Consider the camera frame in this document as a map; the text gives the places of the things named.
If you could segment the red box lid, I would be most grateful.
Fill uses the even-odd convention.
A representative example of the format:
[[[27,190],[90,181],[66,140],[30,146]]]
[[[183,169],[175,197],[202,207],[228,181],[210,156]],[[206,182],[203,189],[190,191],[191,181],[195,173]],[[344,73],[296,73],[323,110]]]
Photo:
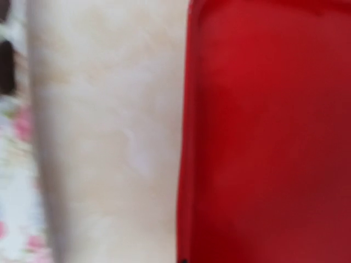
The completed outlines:
[[[350,262],[350,1],[190,1],[178,262]]]

